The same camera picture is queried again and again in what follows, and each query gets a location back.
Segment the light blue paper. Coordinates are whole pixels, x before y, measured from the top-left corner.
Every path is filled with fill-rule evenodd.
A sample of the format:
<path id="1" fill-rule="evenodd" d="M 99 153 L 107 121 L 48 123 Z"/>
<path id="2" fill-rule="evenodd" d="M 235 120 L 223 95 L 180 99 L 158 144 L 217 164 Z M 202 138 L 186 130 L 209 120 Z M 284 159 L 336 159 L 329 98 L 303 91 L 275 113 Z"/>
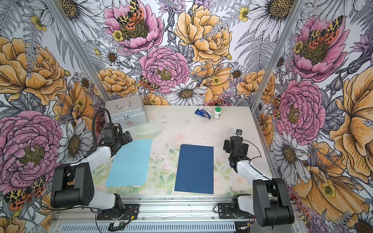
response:
<path id="1" fill-rule="evenodd" d="M 152 140 L 134 140 L 114 156 L 105 186 L 142 186 L 146 183 Z"/>

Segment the dark blue paper large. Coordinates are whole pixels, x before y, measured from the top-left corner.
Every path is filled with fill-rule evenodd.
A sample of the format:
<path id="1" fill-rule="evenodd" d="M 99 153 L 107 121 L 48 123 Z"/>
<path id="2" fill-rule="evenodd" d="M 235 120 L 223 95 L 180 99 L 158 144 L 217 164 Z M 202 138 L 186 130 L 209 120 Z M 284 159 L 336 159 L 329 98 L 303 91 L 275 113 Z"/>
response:
<path id="1" fill-rule="evenodd" d="M 174 190 L 214 193 L 214 148 L 183 144 L 180 147 Z"/>

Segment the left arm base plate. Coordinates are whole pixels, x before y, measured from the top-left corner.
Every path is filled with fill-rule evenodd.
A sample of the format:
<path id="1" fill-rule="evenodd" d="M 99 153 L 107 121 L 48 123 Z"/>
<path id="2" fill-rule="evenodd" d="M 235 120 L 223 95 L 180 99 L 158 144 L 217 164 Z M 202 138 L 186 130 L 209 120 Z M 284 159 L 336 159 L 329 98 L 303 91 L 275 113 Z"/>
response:
<path id="1" fill-rule="evenodd" d="M 123 204 L 122 207 L 102 210 L 98 213 L 97 220 L 137 220 L 139 207 L 139 204 Z"/>

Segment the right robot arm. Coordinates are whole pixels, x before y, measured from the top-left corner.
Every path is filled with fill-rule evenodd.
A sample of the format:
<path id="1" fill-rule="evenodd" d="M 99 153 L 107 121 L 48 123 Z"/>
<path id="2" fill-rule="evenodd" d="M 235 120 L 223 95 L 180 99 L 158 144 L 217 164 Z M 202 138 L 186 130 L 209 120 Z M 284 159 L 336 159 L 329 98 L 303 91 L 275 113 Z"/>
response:
<path id="1" fill-rule="evenodd" d="M 235 195 L 231 201 L 234 217 L 252 215 L 261 227 L 291 225 L 295 222 L 294 210 L 285 182 L 260 171 L 254 159 L 247 157 L 249 145 L 235 135 L 225 140 L 223 150 L 229 154 L 230 167 L 252 183 L 253 194 Z"/>

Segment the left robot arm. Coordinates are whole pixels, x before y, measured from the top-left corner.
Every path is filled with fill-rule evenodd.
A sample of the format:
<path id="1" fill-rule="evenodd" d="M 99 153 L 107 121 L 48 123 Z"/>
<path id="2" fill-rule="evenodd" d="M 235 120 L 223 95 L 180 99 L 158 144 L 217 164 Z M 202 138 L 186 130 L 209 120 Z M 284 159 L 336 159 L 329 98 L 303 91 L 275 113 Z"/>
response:
<path id="1" fill-rule="evenodd" d="M 98 210 L 99 217 L 104 219 L 123 216 L 124 206 L 120 196 L 97 190 L 91 172 L 133 139 L 130 132 L 124 132 L 119 125 L 107 126 L 103 133 L 99 142 L 94 139 L 95 145 L 86 157 L 55 169 L 51 189 L 51 206 L 54 209 L 86 207 Z"/>

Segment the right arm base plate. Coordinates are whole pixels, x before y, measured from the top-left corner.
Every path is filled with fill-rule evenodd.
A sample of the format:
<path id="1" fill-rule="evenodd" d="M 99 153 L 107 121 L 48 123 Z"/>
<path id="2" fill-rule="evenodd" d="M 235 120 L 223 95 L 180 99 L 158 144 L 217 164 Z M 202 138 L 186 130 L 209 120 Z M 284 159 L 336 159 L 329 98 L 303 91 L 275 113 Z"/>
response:
<path id="1" fill-rule="evenodd" d="M 219 219 L 253 219 L 254 216 L 248 212 L 234 209 L 231 203 L 218 203 L 217 214 Z"/>

